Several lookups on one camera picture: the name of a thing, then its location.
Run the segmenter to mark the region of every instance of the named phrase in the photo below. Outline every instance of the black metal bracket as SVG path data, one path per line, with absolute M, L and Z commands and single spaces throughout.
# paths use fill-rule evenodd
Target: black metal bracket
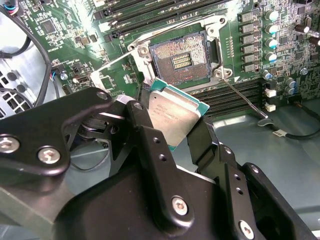
M 77 142 L 74 141 L 76 135 L 79 137 Z M 118 192 L 116 186 L 121 181 L 126 192 L 132 184 L 132 189 L 139 193 L 130 196 L 130 199 L 138 202 L 140 210 L 128 209 L 142 214 L 141 219 L 134 215 L 134 221 L 141 223 L 135 225 L 137 229 L 150 226 L 147 219 L 152 215 L 156 225 L 152 225 L 152 233 L 160 232 L 160 239 L 184 239 L 185 236 L 188 236 L 186 239 L 195 239 L 203 224 L 206 231 L 202 236 L 212 235 L 212 239 L 280 240 L 288 239 L 287 236 L 291 239 L 315 239 L 261 169 L 250 163 L 239 166 L 234 153 L 218 141 L 213 126 L 203 119 L 198 121 L 187 139 L 193 164 L 198 166 L 199 173 L 215 180 L 216 184 L 177 169 L 164 135 L 153 128 L 145 106 L 135 100 L 113 101 L 98 88 L 87 88 L 4 119 L 0 124 L 0 137 L 10 137 L 18 142 L 14 150 L 11 143 L 1 145 L 0 184 L 37 192 L 54 190 L 61 182 L 70 165 L 70 149 L 93 139 L 109 141 L 112 176 L 105 180 L 105 186 L 94 186 L 87 191 L 89 194 L 78 195 L 70 202 L 71 206 L 67 204 L 68 208 L 61 212 L 58 222 L 68 223 L 74 215 L 73 220 L 86 218 L 74 214 L 79 209 L 74 209 L 72 203 L 76 202 L 78 207 L 83 202 L 92 206 L 92 198 L 94 204 L 98 202 L 101 207 L 103 202 L 104 206 L 105 199 L 97 198 L 100 191 L 109 198 L 111 192 Z M 47 153 L 41 160 L 39 154 L 44 148 L 51 148 L 53 155 Z M 56 153 L 58 160 L 50 161 L 50 158 L 57 157 Z M 138 175 L 141 184 L 135 182 Z M 261 203 L 261 199 L 266 199 L 270 204 Z M 81 210 L 87 213 L 86 207 L 83 208 Z M 107 209 L 100 213 L 100 209 L 94 209 L 94 212 L 103 222 L 99 230 L 104 233 L 108 225 L 104 224 L 104 220 L 111 211 Z M 273 225 L 265 224 L 269 218 L 278 220 Z M 212 223 L 224 231 L 216 227 L 212 232 Z M 91 233 L 96 231 L 96 225 L 88 228 Z M 146 233 L 144 236 L 144 239 L 150 239 L 152 234 Z M 86 236 L 81 235 L 80 238 L 86 239 Z
M 100 89 L 88 88 L 3 119 L 0 137 L 13 138 L 18 147 L 6 153 L 6 147 L 10 146 L 3 146 L 0 183 L 22 184 L 22 188 L 34 191 L 51 190 L 70 165 L 68 146 L 79 125 L 88 116 L 107 111 L 112 102 L 112 98 Z M 48 150 L 41 161 L 39 154 L 43 149 L 52 149 L 52 152 Z

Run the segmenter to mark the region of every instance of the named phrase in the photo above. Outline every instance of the green circuit board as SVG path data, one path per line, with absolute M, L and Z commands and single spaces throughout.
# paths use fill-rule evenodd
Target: green circuit board
M 90 73 L 125 54 L 128 45 L 142 34 L 199 16 L 225 16 L 227 23 L 219 30 L 219 37 L 223 66 L 232 70 L 229 81 L 242 83 L 262 79 L 264 71 L 268 71 L 271 74 L 268 81 L 276 82 L 278 104 L 281 106 L 295 94 L 301 94 L 303 99 L 320 97 L 318 47 L 308 42 L 305 33 L 295 31 L 295 26 L 305 25 L 307 19 L 310 29 L 317 31 L 319 8 L 316 1 L 302 3 L 301 0 L 298 3 L 293 0 L 23 0 L 20 5 L 24 11 L 23 21 L 47 49 L 53 69 L 66 73 L 67 79 L 60 80 L 72 92 L 94 86 L 88 77 Z M 268 11 L 278 12 L 278 18 L 274 21 L 267 19 Z M 278 26 L 278 31 L 268 33 L 268 25 Z M 200 24 L 188 25 L 154 37 L 149 46 L 170 44 L 204 30 Z M 245 39 L 246 36 L 252 36 L 253 41 Z M 269 38 L 277 40 L 276 48 L 266 46 Z M 207 61 L 212 62 L 216 46 L 212 42 L 208 44 L 211 46 L 208 47 Z M 249 45 L 254 48 L 253 52 L 244 54 L 243 47 Z M 266 60 L 270 53 L 276 54 L 276 60 Z M 195 61 L 190 60 L 191 65 L 194 67 Z M 193 71 L 190 66 L 185 71 Z M 154 73 L 159 77 L 157 67 L 153 63 Z M 210 74 L 212 72 L 197 80 L 182 80 L 176 87 L 200 86 L 188 91 L 196 96 L 224 86 L 223 81 L 219 81 L 201 87 L 210 82 Z M 296 82 L 290 92 L 287 88 L 289 77 Z M 136 97 L 145 77 L 138 70 L 134 58 L 128 56 L 102 70 L 100 79 L 112 96 L 125 94 Z

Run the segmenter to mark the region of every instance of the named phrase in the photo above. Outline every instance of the metal frame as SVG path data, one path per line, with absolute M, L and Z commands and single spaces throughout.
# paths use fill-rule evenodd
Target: metal frame
M 50 239 L 52 230 L 59 240 L 136 239 L 135 234 L 315 239 L 263 172 L 251 163 L 239 166 L 203 119 L 187 136 L 188 144 L 199 173 L 216 184 L 177 169 L 145 106 L 129 97 L 113 102 L 98 88 L 1 123 L 0 211 L 43 239 Z M 9 138 L 15 144 L 8 144 Z M 110 142 L 111 177 L 74 197 L 64 183 L 69 151 L 94 139 Z

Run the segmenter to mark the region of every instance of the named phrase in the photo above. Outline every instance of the screw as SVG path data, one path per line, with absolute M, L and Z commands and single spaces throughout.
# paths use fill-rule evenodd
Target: screw
M 308 72 L 309 72 L 308 69 L 306 69 L 305 67 L 300 70 L 301 75 L 307 75 Z
M 251 229 L 251 227 L 248 225 L 248 223 L 246 223 L 245 221 L 241 220 L 239 222 L 239 227 L 241 229 L 241 232 L 245 235 L 245 237 L 247 239 L 254 239 L 255 238 L 255 234 L 254 231 Z
M 146 48 L 145 46 L 140 48 L 140 53 L 141 54 L 147 54 L 149 52 L 148 48 Z
M 181 216 L 186 215 L 188 212 L 188 206 L 186 202 L 183 201 L 180 197 L 174 197 L 172 199 L 172 206 L 174 211 Z
M 0 137 L 0 153 L 10 154 L 18 150 L 20 143 L 17 139 L 10 136 Z
M 221 76 L 221 72 L 220 72 L 220 71 L 216 71 L 216 72 L 214 73 L 214 76 L 215 76 L 216 78 L 219 78 L 219 77 Z
M 255 165 L 251 165 L 251 168 L 252 168 L 252 170 L 253 170 L 256 174 L 259 173 L 259 170 L 258 170 L 258 168 L 257 168 Z
M 96 93 L 96 95 L 97 95 L 99 98 L 103 99 L 103 100 L 107 100 L 107 99 L 108 99 L 108 95 L 107 95 L 105 92 L 103 92 L 103 91 L 98 91 L 98 92 Z
M 60 74 L 60 79 L 63 80 L 63 81 L 68 80 L 68 75 L 63 72 L 63 73 Z
M 139 110 L 142 110 L 143 109 L 143 107 L 141 106 L 141 104 L 140 103 L 138 103 L 138 102 L 135 102 L 134 104 L 133 104 L 133 106 L 135 106 L 137 109 L 139 109 Z
M 52 147 L 45 147 L 42 148 L 38 152 L 38 158 L 41 162 L 45 164 L 55 164 L 60 160 L 60 153 L 58 150 L 52 148 Z
M 228 148 L 227 146 L 224 147 L 225 151 L 228 153 L 228 154 L 232 154 L 232 151 L 230 150 L 230 148 Z

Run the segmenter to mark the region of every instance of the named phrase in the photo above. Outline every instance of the ram slot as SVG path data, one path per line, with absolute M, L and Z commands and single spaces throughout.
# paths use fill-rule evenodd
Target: ram slot
M 259 80 L 233 84 L 255 106 L 263 105 L 263 90 Z M 214 119 L 219 116 L 250 109 L 248 103 L 228 86 L 193 95 L 210 106 L 206 116 Z
M 176 11 L 167 12 L 162 15 L 153 16 L 150 19 L 145 19 L 143 21 L 139 21 L 137 23 L 121 27 L 116 31 L 112 32 L 113 38 L 118 38 L 119 36 L 129 34 L 131 31 L 137 30 L 139 28 L 143 28 L 153 23 L 157 23 L 159 21 L 168 20 L 169 18 L 176 17 L 181 14 L 191 14 L 192 11 L 199 11 L 202 9 L 206 9 L 208 7 L 214 7 L 223 3 L 227 3 L 230 0 L 205 0 L 198 3 L 194 3 L 192 5 L 185 6 L 183 8 L 177 9 Z

